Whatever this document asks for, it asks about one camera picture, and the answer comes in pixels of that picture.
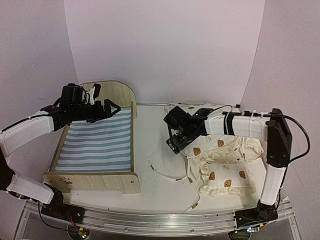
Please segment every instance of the white wall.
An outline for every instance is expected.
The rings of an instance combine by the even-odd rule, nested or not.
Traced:
[[[52,104],[77,82],[63,0],[0,1],[0,128]],[[10,166],[41,181],[60,132],[13,153]],[[0,191],[0,239],[13,238],[24,201]]]
[[[239,104],[264,0],[65,0],[80,83],[118,79],[138,102]]]
[[[244,110],[280,108],[307,130],[311,151],[294,162],[285,188],[305,240],[320,235],[320,1],[268,0],[252,74],[241,102]],[[292,126],[293,147],[306,141]]]

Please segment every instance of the toy bed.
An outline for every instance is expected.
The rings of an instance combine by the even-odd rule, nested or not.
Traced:
[[[81,84],[88,91],[94,84]],[[110,99],[121,111],[95,123],[76,121],[63,129],[49,171],[43,178],[63,193],[71,189],[118,189],[140,192],[134,172],[133,118],[136,96],[119,81],[100,81],[99,97]]]

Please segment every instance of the robotic arm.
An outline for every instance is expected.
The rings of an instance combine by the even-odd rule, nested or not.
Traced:
[[[43,208],[42,213],[53,217],[62,218],[70,211],[68,206],[63,204],[63,195],[58,189],[15,172],[7,165],[6,158],[26,143],[70,125],[73,121],[85,120],[94,123],[119,112],[120,107],[109,99],[104,100],[104,105],[101,101],[95,101],[100,89],[101,86],[96,83],[86,92],[83,87],[69,83],[63,87],[61,97],[53,105],[46,106],[34,115],[0,131],[0,190],[48,205],[45,208],[53,214],[43,211]],[[79,222],[77,214],[72,217]]]
[[[267,170],[263,190],[256,208],[235,212],[237,228],[264,224],[278,218],[275,202],[283,184],[286,169],[292,162],[292,134],[280,109],[272,112],[222,112],[200,108],[192,116],[180,107],[174,107],[164,118],[168,125],[169,139],[166,143],[178,154],[199,136],[233,135],[259,139],[267,142]],[[303,127],[295,121],[310,141]]]

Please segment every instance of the black strap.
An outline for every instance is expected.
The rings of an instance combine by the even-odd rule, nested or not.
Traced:
[[[224,121],[223,121],[224,135],[233,135],[233,136],[235,135],[234,128],[232,127],[232,121],[234,117],[235,115],[232,112],[224,116]]]

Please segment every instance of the blue and white striped fabric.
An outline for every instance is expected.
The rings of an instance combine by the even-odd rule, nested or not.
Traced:
[[[131,108],[114,116],[71,124],[63,144],[57,173],[110,173],[131,170]]]

